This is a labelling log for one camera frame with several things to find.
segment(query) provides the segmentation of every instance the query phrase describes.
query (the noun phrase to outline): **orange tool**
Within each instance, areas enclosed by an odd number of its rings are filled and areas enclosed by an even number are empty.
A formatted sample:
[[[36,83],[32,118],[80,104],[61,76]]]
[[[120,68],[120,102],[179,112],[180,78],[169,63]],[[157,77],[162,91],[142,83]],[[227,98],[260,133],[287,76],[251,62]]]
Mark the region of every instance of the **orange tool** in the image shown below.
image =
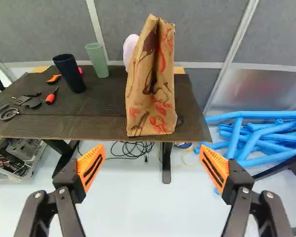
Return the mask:
[[[199,159],[219,193],[222,194],[226,180],[229,176],[228,160],[204,145],[201,145]]]
[[[94,147],[77,159],[77,175],[80,177],[85,193],[88,192],[104,160],[105,152],[103,144]]]
[[[59,79],[61,78],[61,74],[58,74],[58,75],[53,75],[53,77],[49,80],[47,80],[46,82],[48,84],[54,84],[56,83]]]
[[[255,180],[234,159],[226,159],[204,145],[201,145],[199,159],[228,205],[230,203],[226,200],[235,187],[241,185],[252,189]]]
[[[59,89],[59,86],[56,87],[55,91],[51,94],[49,94],[46,99],[45,99],[45,103],[48,105],[51,105],[54,103],[54,101],[56,100],[56,95],[57,95],[57,91]]]

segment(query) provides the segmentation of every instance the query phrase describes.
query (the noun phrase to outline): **yellow cable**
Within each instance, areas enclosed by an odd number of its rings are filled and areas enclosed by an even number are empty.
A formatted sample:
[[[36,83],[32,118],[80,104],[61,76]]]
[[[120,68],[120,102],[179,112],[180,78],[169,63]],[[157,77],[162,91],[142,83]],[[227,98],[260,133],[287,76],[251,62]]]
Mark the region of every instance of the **yellow cable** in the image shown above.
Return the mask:
[[[189,164],[187,164],[187,163],[184,161],[184,155],[183,155],[183,154],[181,155],[181,161],[182,161],[182,163],[183,163],[185,166],[190,167],[190,168],[197,167],[197,166],[200,164],[200,162],[198,162],[198,163],[196,163],[196,164],[194,164],[194,165],[189,165]]]

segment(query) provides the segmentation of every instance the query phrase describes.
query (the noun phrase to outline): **desk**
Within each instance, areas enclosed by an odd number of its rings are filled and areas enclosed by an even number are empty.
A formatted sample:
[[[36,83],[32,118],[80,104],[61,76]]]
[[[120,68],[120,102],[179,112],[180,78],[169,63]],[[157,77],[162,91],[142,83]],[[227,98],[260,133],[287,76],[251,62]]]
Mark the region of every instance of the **desk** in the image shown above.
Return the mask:
[[[188,75],[175,74],[176,112],[184,123],[173,134],[158,136],[126,136],[125,87],[127,73],[122,66],[110,66],[110,76],[97,78],[92,66],[81,66],[87,90],[70,91],[64,79],[57,82],[57,100],[51,106],[43,103],[36,110],[13,104],[12,97],[41,91],[41,100],[56,85],[46,81],[59,74],[55,66],[42,73],[24,74],[0,93],[0,106],[9,103],[20,111],[10,121],[0,120],[0,137],[43,139],[62,154],[55,169],[58,172],[71,158],[80,140],[154,141],[162,142],[163,182],[171,182],[170,153],[173,142],[211,141],[208,126],[192,93]],[[63,140],[72,140],[67,145]]]

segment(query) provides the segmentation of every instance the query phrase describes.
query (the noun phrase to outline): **white floor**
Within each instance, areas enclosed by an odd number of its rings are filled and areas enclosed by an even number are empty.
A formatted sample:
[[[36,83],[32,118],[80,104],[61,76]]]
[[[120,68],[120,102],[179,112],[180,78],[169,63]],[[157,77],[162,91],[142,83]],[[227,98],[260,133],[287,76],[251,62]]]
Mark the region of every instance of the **white floor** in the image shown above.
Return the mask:
[[[219,138],[211,128],[214,141]],[[82,153],[100,142],[84,141]],[[112,142],[105,142],[107,157]],[[85,233],[89,237],[219,237],[230,207],[213,192],[214,186],[200,165],[198,156],[172,150],[172,182],[161,182],[161,164],[156,144],[148,157],[138,160],[107,160],[99,171],[87,197],[77,205]],[[24,202],[37,190],[54,190],[51,174],[60,155],[46,148],[39,168],[31,181],[0,183],[0,237],[13,236]],[[251,168],[251,174],[265,167]],[[283,171],[256,182],[254,191],[270,190],[279,194],[291,225],[296,226],[296,177]],[[50,236],[61,236],[58,217]],[[250,217],[247,237],[257,237]]]

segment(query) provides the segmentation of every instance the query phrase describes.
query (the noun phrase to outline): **paper bag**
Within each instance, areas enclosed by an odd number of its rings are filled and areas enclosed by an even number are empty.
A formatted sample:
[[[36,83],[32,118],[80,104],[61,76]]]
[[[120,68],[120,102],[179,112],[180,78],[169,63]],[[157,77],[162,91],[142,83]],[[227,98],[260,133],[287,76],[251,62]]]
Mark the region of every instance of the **paper bag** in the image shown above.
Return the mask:
[[[174,28],[152,14],[145,22],[128,65],[127,136],[174,132]]]

